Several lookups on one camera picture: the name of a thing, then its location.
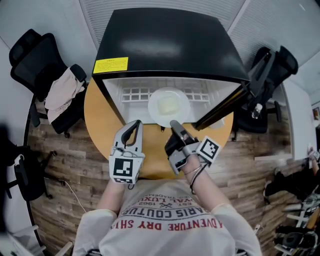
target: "white t-shirt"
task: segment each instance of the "white t-shirt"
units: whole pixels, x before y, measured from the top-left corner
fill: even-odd
[[[119,215],[85,213],[74,256],[99,249],[103,256],[233,256],[236,248],[261,256],[259,241],[229,204],[211,212],[200,206],[183,180],[139,180],[125,189]]]

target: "black office chair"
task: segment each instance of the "black office chair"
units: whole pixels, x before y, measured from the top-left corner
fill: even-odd
[[[37,112],[35,99],[43,102],[53,81],[59,79],[68,68],[59,55],[54,35],[47,33],[41,36],[29,29],[10,50],[9,61],[12,66],[11,77],[34,93],[30,116],[34,126],[38,126],[39,117],[48,117]],[[70,70],[85,85],[84,70],[77,64],[71,66]],[[68,138],[68,129],[80,118],[84,119],[85,94],[86,90],[78,93],[70,106],[51,123],[56,133],[64,132]]]
[[[271,50],[267,47],[262,47],[256,53],[252,68],[254,68],[265,56],[267,56]],[[266,103],[272,97],[274,90],[292,74],[298,72],[298,62],[295,57],[283,46],[280,47],[280,51],[275,53],[275,58],[268,72],[265,81],[259,91],[259,93],[252,97],[246,104],[240,109],[234,111],[233,115],[233,130],[234,137],[232,141],[237,140],[237,132],[242,129],[246,132],[264,134],[268,131],[268,114],[276,114],[278,122],[282,121],[281,109],[278,102],[274,102],[274,108],[267,109]],[[257,104],[262,105],[261,113],[258,119],[252,118],[252,111]]]
[[[15,159],[19,157],[18,164],[14,166],[16,180],[5,185],[5,190],[10,199],[12,198],[10,188],[16,185],[19,186],[21,195],[27,202],[37,199],[43,193],[45,193],[49,199],[53,198],[52,195],[47,192],[45,178],[55,180],[65,185],[64,181],[45,172],[45,168],[52,155],[57,155],[55,151],[51,151],[43,161],[39,162],[37,154],[32,151],[29,146],[16,146],[8,139],[4,142],[3,146],[6,150],[3,161],[5,161],[7,166],[15,164]]]

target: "wooden floor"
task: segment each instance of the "wooden floor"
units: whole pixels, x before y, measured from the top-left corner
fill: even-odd
[[[271,197],[273,205],[265,206],[262,192],[267,179],[272,178],[275,167],[285,174],[300,171],[302,161],[255,162],[254,157],[271,152],[290,151],[288,116],[282,110],[282,123],[274,116],[269,117],[266,134],[239,132],[236,142],[230,138],[210,168],[210,175],[230,198],[233,206],[254,228],[262,222],[263,232],[258,234],[263,255],[276,255],[273,245],[274,230],[285,220],[283,203],[295,201],[287,193],[280,192]],[[57,151],[46,169],[48,174],[66,180],[79,197],[87,211],[94,210],[109,179],[108,161],[99,153],[90,139],[86,124],[80,120],[70,130],[71,137],[56,134],[47,120],[34,128],[29,127],[28,144],[45,157]],[[46,181],[49,200],[44,195],[31,202],[34,222],[39,225],[39,236],[47,247],[46,252],[54,255],[68,241],[74,242],[77,228],[84,213],[68,186]]]

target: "yellow warning label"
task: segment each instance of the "yellow warning label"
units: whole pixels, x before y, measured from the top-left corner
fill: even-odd
[[[93,73],[125,71],[128,69],[128,57],[99,59],[94,64]]]

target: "person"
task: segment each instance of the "person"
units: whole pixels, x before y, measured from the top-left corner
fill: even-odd
[[[236,249],[261,256],[247,221],[201,166],[197,154],[183,166],[186,181],[138,180],[133,189],[110,181],[96,210],[80,221],[74,256],[223,255]]]
[[[320,184],[319,165],[312,147],[309,149],[308,154],[312,162],[312,168],[306,166],[302,171],[295,172],[288,176],[284,176],[281,171],[276,168],[274,180],[272,182],[267,181],[263,196],[267,198],[280,191],[288,191],[294,194],[297,199],[304,201]]]

